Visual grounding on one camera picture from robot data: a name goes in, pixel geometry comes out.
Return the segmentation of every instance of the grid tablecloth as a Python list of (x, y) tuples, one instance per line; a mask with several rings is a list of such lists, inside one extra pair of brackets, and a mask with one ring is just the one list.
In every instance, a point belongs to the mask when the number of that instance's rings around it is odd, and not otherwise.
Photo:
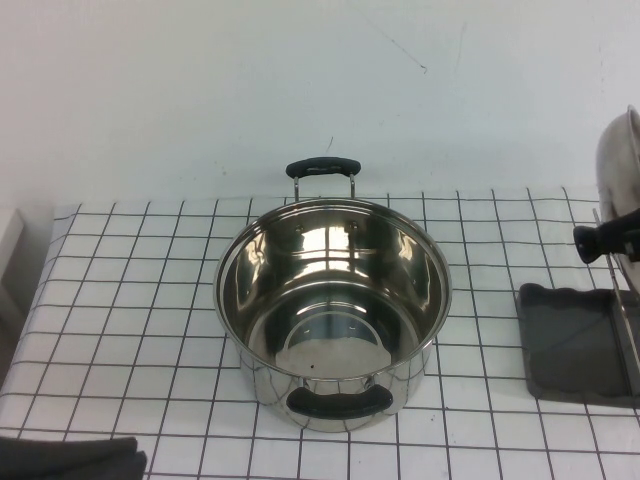
[(453, 303), (408, 406), (344, 434), (301, 431), (258, 405), (213, 310), (221, 251), (290, 198), (60, 208), (0, 393), (0, 434), (135, 435), (149, 478), (165, 480), (638, 478), (634, 410), (537, 401), (524, 381), (519, 286), (611, 288), (606, 264), (585, 267), (572, 245), (596, 198), (594, 188), (371, 198), (439, 243)]

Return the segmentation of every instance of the white wall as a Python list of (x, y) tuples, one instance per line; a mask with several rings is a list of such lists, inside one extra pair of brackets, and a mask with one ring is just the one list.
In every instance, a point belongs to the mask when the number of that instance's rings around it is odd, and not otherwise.
[(590, 184), (639, 45), (637, 0), (7, 0), (0, 204)]

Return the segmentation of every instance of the black towel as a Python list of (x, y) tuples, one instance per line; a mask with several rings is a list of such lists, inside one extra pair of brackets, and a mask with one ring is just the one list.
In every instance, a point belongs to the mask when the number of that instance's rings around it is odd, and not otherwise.
[(1, 480), (142, 480), (135, 438), (41, 442), (0, 437)]

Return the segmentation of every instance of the black lid handle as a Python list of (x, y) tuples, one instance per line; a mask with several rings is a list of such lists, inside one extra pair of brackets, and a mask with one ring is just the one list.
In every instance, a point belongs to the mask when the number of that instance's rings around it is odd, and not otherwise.
[(340, 157), (314, 157), (299, 160), (287, 165), (287, 175), (294, 180), (294, 193), (296, 202), (300, 199), (298, 179), (310, 175), (331, 175), (339, 173), (351, 179), (351, 198), (356, 196), (356, 183), (353, 180), (360, 172), (360, 162)]
[(573, 240), (584, 263), (593, 263), (601, 255), (620, 253), (632, 262), (640, 261), (640, 209), (599, 227), (584, 225), (573, 229)]

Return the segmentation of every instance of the pot handle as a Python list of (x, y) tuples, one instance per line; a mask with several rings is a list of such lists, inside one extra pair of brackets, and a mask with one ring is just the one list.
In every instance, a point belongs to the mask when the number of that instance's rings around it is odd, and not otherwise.
[(393, 395), (382, 385), (373, 385), (362, 393), (318, 395), (298, 387), (287, 397), (287, 407), (300, 415), (323, 420), (351, 420), (382, 412), (393, 403)]
[(287, 165), (285, 171), (289, 177), (293, 178), (294, 193), (297, 202), (300, 199), (298, 179), (310, 175), (330, 175), (332, 173), (339, 173), (351, 179), (351, 198), (355, 198), (356, 182), (353, 177), (360, 172), (361, 168), (360, 162), (348, 158), (314, 157), (290, 163)]
[(640, 261), (640, 209), (599, 227), (575, 227), (573, 240), (580, 259), (587, 264), (610, 253), (627, 255), (632, 262)]

